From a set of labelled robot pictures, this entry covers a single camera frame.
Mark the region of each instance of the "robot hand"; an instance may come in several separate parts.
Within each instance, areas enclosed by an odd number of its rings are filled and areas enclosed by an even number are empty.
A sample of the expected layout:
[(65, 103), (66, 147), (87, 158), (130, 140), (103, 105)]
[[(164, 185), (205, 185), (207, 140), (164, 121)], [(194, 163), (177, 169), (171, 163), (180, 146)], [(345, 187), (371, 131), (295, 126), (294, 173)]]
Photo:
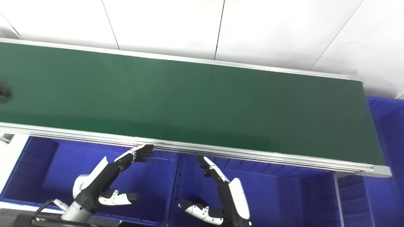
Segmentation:
[(178, 207), (210, 224), (226, 227), (251, 226), (250, 211), (240, 179), (234, 178), (229, 181), (219, 167), (205, 156), (197, 156), (196, 159), (200, 162), (200, 168), (207, 169), (204, 171), (204, 176), (212, 177), (217, 183), (223, 210), (212, 208), (200, 198), (196, 198), (192, 202), (181, 200)]
[(63, 220), (85, 223), (100, 205), (116, 206), (134, 204), (139, 201), (137, 193), (126, 193), (109, 189), (119, 173), (134, 162), (147, 162), (153, 155), (154, 145), (134, 147), (112, 163), (104, 157), (90, 174), (80, 175), (73, 186), (74, 202), (61, 216)]

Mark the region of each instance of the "black cable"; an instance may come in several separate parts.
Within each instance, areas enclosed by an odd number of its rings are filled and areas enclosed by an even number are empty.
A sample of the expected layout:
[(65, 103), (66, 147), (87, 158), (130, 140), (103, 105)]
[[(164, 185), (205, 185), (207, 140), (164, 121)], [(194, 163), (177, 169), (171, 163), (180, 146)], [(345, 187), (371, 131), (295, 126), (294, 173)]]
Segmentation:
[(42, 211), (43, 209), (45, 209), (47, 206), (49, 206), (50, 204), (52, 204), (53, 201), (55, 201), (55, 200), (56, 200), (56, 199), (46, 201), (39, 209), (37, 209), (37, 210), (35, 211), (35, 213), (34, 213), (34, 215), (33, 215), (33, 218), (35, 218), (39, 213), (41, 213), (41, 211)]

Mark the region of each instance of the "blue storage crate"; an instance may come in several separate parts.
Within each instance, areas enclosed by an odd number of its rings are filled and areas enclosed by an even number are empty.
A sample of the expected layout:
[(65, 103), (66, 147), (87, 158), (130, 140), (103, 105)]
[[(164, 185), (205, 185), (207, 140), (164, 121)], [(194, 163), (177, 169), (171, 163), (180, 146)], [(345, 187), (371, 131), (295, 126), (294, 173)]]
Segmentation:
[[(30, 137), (14, 167), (0, 200), (40, 206), (48, 199), (73, 202), (72, 188), (80, 174), (88, 174), (107, 156), (109, 161), (127, 147)], [(141, 201), (129, 206), (101, 206), (97, 216), (166, 226), (179, 154), (154, 152), (146, 163), (134, 163), (111, 185), (112, 189), (136, 192)]]
[(368, 98), (386, 163), (393, 177), (338, 180), (346, 227), (404, 226), (404, 100)]
[[(238, 177), (255, 227), (340, 227), (339, 209), (330, 171), (210, 157), (224, 174)], [(217, 185), (203, 176), (194, 155), (181, 154), (169, 226), (211, 227), (178, 208), (181, 199), (199, 196), (222, 208)]]

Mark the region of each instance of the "blue plastic bin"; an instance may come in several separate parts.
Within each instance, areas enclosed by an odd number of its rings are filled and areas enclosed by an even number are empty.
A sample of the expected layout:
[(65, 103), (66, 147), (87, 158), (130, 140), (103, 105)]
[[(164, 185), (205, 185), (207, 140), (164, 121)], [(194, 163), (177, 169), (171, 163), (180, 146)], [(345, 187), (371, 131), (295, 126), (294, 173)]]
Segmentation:
[[(284, 166), (228, 158), (212, 161), (232, 180), (238, 177), (255, 227), (339, 227), (339, 210), (333, 174), (295, 166)], [(211, 227), (178, 208), (181, 199), (199, 196), (222, 208), (216, 184), (203, 176), (194, 155), (181, 154), (169, 226)]]
[(404, 100), (368, 97), (393, 177), (338, 180), (345, 227), (404, 226)]
[[(111, 161), (127, 150), (125, 147), (30, 137), (0, 200), (40, 206), (48, 199), (59, 198), (71, 204), (73, 184), (80, 174), (90, 173), (104, 156)], [(111, 188), (136, 192), (141, 201), (130, 206), (101, 206), (96, 215), (166, 226), (178, 156), (156, 150), (148, 162), (134, 163), (118, 176)]]

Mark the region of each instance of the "black object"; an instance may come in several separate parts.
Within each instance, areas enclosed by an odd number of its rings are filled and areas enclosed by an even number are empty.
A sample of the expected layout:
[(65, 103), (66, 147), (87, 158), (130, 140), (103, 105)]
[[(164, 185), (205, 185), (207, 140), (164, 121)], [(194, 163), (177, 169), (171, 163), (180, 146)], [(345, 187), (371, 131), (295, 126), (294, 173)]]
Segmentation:
[(15, 222), (12, 227), (106, 227), (106, 226), (65, 221), (60, 219), (57, 215), (31, 216), (27, 214), (19, 214), (15, 219)]
[(11, 95), (11, 91), (0, 85), (0, 99), (6, 99)]

